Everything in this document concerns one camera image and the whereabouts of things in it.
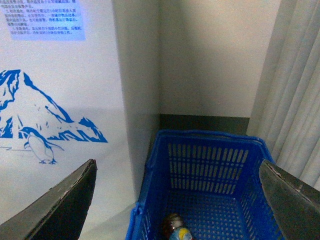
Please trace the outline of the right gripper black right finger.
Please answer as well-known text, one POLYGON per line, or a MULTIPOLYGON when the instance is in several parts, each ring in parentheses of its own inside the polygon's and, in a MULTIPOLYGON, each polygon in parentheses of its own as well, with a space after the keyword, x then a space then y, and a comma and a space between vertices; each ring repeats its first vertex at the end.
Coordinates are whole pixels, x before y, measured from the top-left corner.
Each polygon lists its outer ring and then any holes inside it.
POLYGON ((320 238, 320 192, 269 160, 259 167, 268 205, 286 240, 320 238))

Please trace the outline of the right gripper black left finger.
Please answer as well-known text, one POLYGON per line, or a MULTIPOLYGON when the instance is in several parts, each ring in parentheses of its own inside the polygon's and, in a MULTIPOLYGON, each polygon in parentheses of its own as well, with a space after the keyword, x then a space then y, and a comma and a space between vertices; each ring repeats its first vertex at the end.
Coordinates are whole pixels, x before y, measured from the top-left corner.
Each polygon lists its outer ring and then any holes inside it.
POLYGON ((97 177, 90 159, 24 210, 1 224, 2 240, 77 240, 88 215, 97 177))

